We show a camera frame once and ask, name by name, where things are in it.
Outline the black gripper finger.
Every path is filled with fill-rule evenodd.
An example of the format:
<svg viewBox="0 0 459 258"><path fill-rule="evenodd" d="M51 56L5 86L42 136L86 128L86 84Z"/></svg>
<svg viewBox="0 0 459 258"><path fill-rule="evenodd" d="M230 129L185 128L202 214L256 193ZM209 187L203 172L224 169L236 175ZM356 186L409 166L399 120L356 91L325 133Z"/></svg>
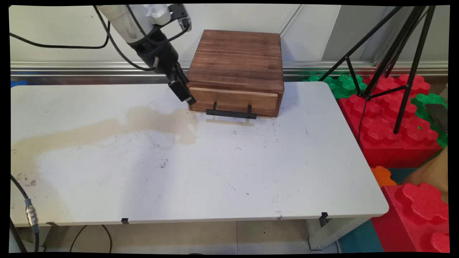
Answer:
<svg viewBox="0 0 459 258"><path fill-rule="evenodd" d="M187 86L190 80L187 78L179 63L175 63L171 68L171 75L174 81L180 81L183 86Z"/></svg>
<svg viewBox="0 0 459 258"><path fill-rule="evenodd" d="M188 103L188 105L194 105L196 103L196 99L190 93L189 89L186 87L186 84L181 80L171 81L168 83L168 86L181 102L185 101Z"/></svg>

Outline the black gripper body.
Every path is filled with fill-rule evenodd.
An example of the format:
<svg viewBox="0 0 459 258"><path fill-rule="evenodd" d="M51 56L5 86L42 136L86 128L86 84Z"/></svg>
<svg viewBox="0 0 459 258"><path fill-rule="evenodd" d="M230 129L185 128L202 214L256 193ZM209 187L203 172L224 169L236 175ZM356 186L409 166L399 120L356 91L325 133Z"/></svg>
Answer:
<svg viewBox="0 0 459 258"><path fill-rule="evenodd" d="M180 34L177 34L168 39L159 28L154 28L146 35L128 33L128 39L132 39L133 42L127 42L127 44L147 67L141 67L129 59L127 62L139 70L154 71L164 75L178 75L180 71L179 56L171 42L179 37Z"/></svg>

